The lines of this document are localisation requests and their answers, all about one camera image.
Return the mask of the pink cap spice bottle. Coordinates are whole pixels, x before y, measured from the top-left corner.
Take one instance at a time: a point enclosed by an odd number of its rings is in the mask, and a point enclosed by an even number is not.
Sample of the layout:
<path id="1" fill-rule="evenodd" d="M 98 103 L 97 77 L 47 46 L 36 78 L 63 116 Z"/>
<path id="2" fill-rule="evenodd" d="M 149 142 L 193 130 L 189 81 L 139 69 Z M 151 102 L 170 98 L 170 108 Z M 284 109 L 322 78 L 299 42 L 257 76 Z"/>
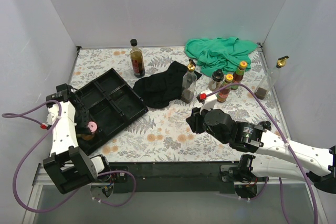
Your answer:
<path id="1" fill-rule="evenodd" d="M 85 141 L 91 141 L 95 137 L 95 132 L 98 129 L 98 126 L 95 122 L 90 121 L 87 125 L 88 133 L 82 134 L 81 138 Z"/>

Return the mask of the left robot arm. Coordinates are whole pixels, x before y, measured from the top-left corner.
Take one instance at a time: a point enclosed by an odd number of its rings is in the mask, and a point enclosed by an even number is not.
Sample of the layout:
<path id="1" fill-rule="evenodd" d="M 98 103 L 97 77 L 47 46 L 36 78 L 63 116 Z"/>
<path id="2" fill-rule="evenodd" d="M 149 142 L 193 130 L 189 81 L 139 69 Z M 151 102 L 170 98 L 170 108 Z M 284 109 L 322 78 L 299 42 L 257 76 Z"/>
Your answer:
<path id="1" fill-rule="evenodd" d="M 94 137 L 98 126 L 89 111 L 64 83 L 47 96 L 47 125 L 52 130 L 52 147 L 43 166 L 57 189 L 66 194 L 91 182 L 106 182 L 112 170 L 107 159 L 99 154 L 90 158 L 79 146 L 82 136 Z"/>

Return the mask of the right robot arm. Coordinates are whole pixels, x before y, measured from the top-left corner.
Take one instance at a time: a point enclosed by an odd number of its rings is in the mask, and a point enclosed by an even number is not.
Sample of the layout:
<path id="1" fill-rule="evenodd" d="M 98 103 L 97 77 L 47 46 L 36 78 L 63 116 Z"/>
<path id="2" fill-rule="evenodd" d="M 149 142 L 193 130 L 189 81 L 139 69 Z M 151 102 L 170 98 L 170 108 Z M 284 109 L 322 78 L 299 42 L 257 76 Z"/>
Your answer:
<path id="1" fill-rule="evenodd" d="M 310 179 L 314 187 L 335 194 L 335 147 L 329 149 L 284 142 L 261 125 L 234 121 L 220 109 L 193 108 L 186 119 L 192 132 L 206 132 L 232 149 L 246 153 L 241 157 L 238 176 L 248 181 L 255 177 Z"/>

